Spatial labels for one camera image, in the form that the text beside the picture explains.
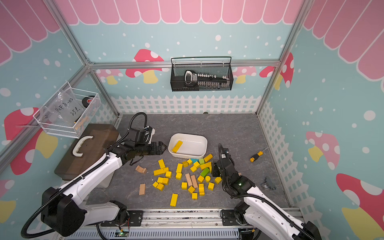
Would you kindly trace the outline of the yellow plank block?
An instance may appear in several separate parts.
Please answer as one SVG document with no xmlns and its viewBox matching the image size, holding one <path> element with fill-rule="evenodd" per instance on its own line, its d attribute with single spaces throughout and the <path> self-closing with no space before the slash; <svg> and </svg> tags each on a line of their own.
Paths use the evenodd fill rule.
<svg viewBox="0 0 384 240">
<path fill-rule="evenodd" d="M 166 165 L 165 165 L 165 162 L 164 162 L 163 159 L 159 160 L 159 161 L 158 161 L 158 164 L 159 164 L 160 169 L 164 169 L 164 168 L 166 168 Z"/>
</svg>

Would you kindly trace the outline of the yellow cylinder block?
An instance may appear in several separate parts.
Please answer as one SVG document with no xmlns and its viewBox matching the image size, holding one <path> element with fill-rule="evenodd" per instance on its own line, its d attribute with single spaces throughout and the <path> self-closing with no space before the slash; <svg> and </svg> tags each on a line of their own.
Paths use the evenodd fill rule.
<svg viewBox="0 0 384 240">
<path fill-rule="evenodd" d="M 207 155 L 206 157 L 204 157 L 204 161 L 205 161 L 205 163 L 207 163 L 208 161 L 210 161 L 212 158 L 213 158 L 213 155 L 212 155 L 212 154 L 209 154 L 209 155 Z"/>
</svg>

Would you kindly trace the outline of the long yellow block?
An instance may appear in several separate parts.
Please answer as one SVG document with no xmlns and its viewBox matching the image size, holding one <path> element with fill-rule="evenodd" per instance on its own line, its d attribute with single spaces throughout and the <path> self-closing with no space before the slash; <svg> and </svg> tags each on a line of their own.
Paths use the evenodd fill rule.
<svg viewBox="0 0 384 240">
<path fill-rule="evenodd" d="M 183 144 L 182 141 L 178 141 L 178 142 L 176 143 L 176 145 L 173 147 L 172 152 L 173 152 L 173 153 L 177 153 L 177 152 L 179 151 L 180 147 L 182 146 L 182 144 Z"/>
<path fill-rule="evenodd" d="M 169 171 L 169 168 L 162 168 L 154 171 L 154 176 L 164 175 Z"/>
</svg>

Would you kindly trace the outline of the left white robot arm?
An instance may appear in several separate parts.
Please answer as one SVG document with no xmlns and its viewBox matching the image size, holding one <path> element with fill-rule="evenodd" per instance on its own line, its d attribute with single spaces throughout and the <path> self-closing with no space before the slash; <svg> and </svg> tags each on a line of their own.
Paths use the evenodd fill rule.
<svg viewBox="0 0 384 240">
<path fill-rule="evenodd" d="M 24 239 L 34 239 L 57 232 L 68 237 L 83 226 L 111 222 L 121 227 L 129 222 L 126 205 L 112 200 L 105 204 L 81 207 L 88 194 L 106 177 L 125 164 L 138 163 L 135 157 L 162 155 L 163 142 L 152 142 L 155 129 L 148 124 L 144 112 L 136 113 L 130 120 L 127 132 L 104 150 L 92 166 L 73 180 L 55 189 L 48 188 L 42 196 L 42 205 L 32 214 L 21 229 Z"/>
</svg>

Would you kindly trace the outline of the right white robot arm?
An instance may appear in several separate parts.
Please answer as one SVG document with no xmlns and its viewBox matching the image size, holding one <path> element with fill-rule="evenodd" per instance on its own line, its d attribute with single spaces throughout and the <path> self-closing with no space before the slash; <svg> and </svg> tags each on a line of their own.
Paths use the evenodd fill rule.
<svg viewBox="0 0 384 240">
<path fill-rule="evenodd" d="M 235 219 L 251 225 L 273 240 L 320 240 L 318 227 L 302 222 L 271 201 L 247 177 L 239 175 L 229 149 L 218 145 L 219 160 L 212 174 L 222 179 L 223 191 L 241 202 L 234 208 Z"/>
</svg>

